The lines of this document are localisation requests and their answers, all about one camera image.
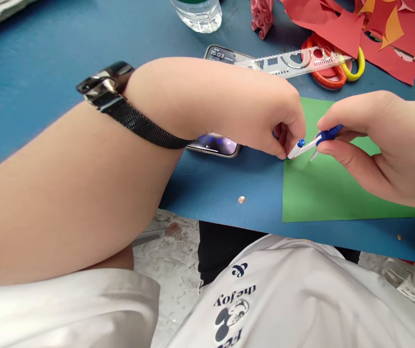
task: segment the scissors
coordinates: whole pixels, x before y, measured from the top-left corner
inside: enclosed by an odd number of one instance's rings
[[[327,54],[330,53],[330,50],[328,47],[329,46],[332,47],[332,45],[315,33],[313,33],[309,38],[307,38],[307,40],[303,43],[301,48],[303,49],[310,48],[310,47],[314,47],[317,45],[320,47],[324,47]],[[320,72],[312,72],[311,75],[319,84],[323,85],[324,87],[327,87],[330,89],[339,89],[344,86],[346,81],[357,81],[362,76],[366,68],[366,59],[364,57],[364,52],[362,52],[361,48],[359,48],[359,52],[357,55],[357,64],[358,64],[358,69],[357,69],[357,73],[355,74],[353,74],[348,69],[346,62],[343,62],[341,65],[334,66],[332,69],[337,73],[339,81],[332,81],[322,76]]]
[[[291,160],[293,157],[298,157],[299,155],[302,155],[306,151],[311,150],[312,148],[317,147],[322,141],[325,140],[334,140],[337,137],[337,134],[341,129],[343,128],[343,125],[337,125],[329,130],[323,130],[322,132],[319,132],[315,139],[311,141],[309,144],[306,144],[306,140],[301,139],[299,140],[295,147],[293,147],[288,154],[288,159]],[[317,157],[319,153],[317,152],[317,148],[315,149],[313,155],[309,159],[309,162],[312,161],[314,158]]]

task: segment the blue table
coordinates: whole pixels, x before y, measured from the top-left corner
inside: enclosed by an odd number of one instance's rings
[[[222,26],[210,35],[186,27],[169,0],[150,5],[132,0],[41,0],[0,24],[0,162],[78,103],[76,83],[111,62],[122,59],[139,66],[159,57],[201,57],[209,44],[261,57],[297,49],[309,35],[288,20],[279,2],[275,26],[265,41],[251,30],[248,2],[225,0],[222,9]],[[360,81],[335,92],[321,89],[310,75],[289,81],[310,98],[339,100],[387,89],[415,100],[415,86],[371,64]],[[280,161],[249,148],[236,159],[185,151],[161,208],[415,261],[415,218],[282,223],[282,175]],[[244,204],[237,203],[239,196],[246,197]]]

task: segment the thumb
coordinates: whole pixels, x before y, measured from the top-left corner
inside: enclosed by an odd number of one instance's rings
[[[267,134],[264,148],[260,148],[259,150],[262,150],[270,155],[277,156],[281,160],[284,160],[286,158],[285,149],[279,143],[279,141],[275,139],[272,133]]]
[[[361,148],[341,140],[323,141],[317,150],[333,156],[366,191],[387,200],[392,196],[391,183],[376,163],[381,154],[371,157]]]

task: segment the concrete floor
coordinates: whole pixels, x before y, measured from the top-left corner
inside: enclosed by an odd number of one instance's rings
[[[164,348],[198,296],[198,221],[159,210],[146,231],[167,229],[157,240],[133,248],[135,270],[161,285],[159,320],[151,348]],[[382,274],[388,258],[361,253],[359,264]]]

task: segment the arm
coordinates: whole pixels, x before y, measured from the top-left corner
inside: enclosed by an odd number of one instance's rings
[[[184,139],[215,131],[284,158],[282,145],[305,134],[291,85],[227,64],[154,61],[133,74],[125,94]],[[289,126],[281,127],[287,139],[280,144],[271,131],[282,122]],[[181,153],[85,102],[66,113],[0,165],[0,285],[67,274],[123,250],[153,217]]]

